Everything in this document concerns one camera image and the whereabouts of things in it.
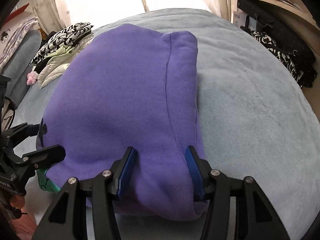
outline silver screw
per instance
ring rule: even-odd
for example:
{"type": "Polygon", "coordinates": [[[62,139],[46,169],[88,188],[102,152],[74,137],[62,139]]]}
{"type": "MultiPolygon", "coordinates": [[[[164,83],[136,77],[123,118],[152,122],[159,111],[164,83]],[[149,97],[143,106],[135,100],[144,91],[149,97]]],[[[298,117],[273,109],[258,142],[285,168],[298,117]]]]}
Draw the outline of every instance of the silver screw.
{"type": "Polygon", "coordinates": [[[252,183],[252,182],[254,182],[254,179],[253,179],[252,177],[246,177],[246,178],[245,178],[245,181],[246,181],[247,183],[252,183]]]}
{"type": "Polygon", "coordinates": [[[216,169],[211,170],[210,173],[212,176],[219,176],[220,175],[220,171],[218,171],[216,169]]]}
{"type": "Polygon", "coordinates": [[[76,183],[77,179],[75,177],[71,177],[70,179],[68,179],[68,183],[69,184],[74,184],[76,183]]]}
{"type": "Polygon", "coordinates": [[[105,176],[105,177],[109,177],[111,174],[112,174],[112,172],[109,171],[109,170],[105,170],[105,171],[102,172],[102,175],[105,176]]]}

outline shelf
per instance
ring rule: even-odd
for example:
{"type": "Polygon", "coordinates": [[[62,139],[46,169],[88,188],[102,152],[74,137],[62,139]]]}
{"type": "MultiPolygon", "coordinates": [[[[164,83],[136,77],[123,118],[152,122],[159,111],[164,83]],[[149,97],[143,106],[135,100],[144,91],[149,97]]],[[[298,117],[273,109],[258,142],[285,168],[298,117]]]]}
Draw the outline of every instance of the shelf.
{"type": "Polygon", "coordinates": [[[314,19],[312,19],[307,13],[305,12],[302,12],[288,4],[285,4],[283,2],[280,2],[280,1],[277,1],[277,0],[259,0],[259,1],[263,1],[263,2],[266,2],[266,3],[269,3],[269,4],[272,4],[272,5],[275,5],[275,6],[278,6],[282,9],[285,9],[297,16],[299,16],[300,18],[304,19],[305,21],[307,21],[308,23],[312,24],[314,27],[316,27],[318,30],[319,30],[319,27],[317,26],[316,24],[316,21],[314,19]]]}

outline black and white patterned fabric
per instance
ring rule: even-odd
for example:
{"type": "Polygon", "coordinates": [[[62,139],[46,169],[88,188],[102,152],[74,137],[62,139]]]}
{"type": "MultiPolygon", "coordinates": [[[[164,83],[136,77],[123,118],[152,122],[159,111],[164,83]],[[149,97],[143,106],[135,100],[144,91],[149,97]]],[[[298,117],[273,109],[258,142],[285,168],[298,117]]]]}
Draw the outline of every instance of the black and white patterned fabric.
{"type": "Polygon", "coordinates": [[[39,64],[48,54],[55,52],[63,45],[72,45],[75,40],[90,33],[92,27],[91,23],[76,23],[57,32],[39,49],[30,64],[39,64]]]}
{"type": "Polygon", "coordinates": [[[300,87],[304,85],[300,82],[304,73],[297,69],[293,59],[290,57],[290,55],[294,56],[294,53],[288,53],[279,49],[276,41],[265,32],[251,31],[250,35],[263,44],[287,68],[300,87]]]}

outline bed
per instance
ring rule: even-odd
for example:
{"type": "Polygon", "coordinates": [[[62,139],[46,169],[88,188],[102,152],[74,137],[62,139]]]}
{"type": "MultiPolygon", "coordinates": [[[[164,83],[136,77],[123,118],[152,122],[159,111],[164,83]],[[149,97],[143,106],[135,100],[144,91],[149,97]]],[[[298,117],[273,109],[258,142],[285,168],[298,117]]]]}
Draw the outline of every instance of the bed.
{"type": "MultiPolygon", "coordinates": [[[[124,23],[160,32],[188,30],[198,40],[198,112],[206,159],[227,176],[253,176],[278,212],[292,240],[303,237],[320,210],[320,125],[287,69],[247,33],[207,11],[164,9],[124,23]]],[[[32,86],[16,110],[13,125],[39,123],[59,78],[32,86]]],[[[35,138],[15,148],[19,156],[36,149],[35,138]]],[[[29,180],[26,208],[37,223],[53,194],[29,180]]],[[[231,201],[231,213],[234,213],[231,201]]],[[[117,215],[123,240],[199,239],[204,216],[191,222],[117,215]]],[[[234,228],[230,217],[230,230],[234,228]]],[[[87,208],[88,238],[94,239],[87,208]]]]}

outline folded purple garment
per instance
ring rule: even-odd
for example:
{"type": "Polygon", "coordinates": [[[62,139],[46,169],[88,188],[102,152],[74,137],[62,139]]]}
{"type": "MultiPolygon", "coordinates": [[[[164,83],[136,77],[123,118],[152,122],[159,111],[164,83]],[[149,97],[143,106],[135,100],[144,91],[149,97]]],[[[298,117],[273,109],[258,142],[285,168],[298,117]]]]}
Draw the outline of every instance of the folded purple garment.
{"type": "Polygon", "coordinates": [[[62,145],[47,177],[57,186],[95,177],[138,151],[128,191],[115,211],[194,220],[188,145],[204,158],[196,108],[197,40],[125,24],[95,38],[70,64],[46,107],[44,146],[62,145]]]}

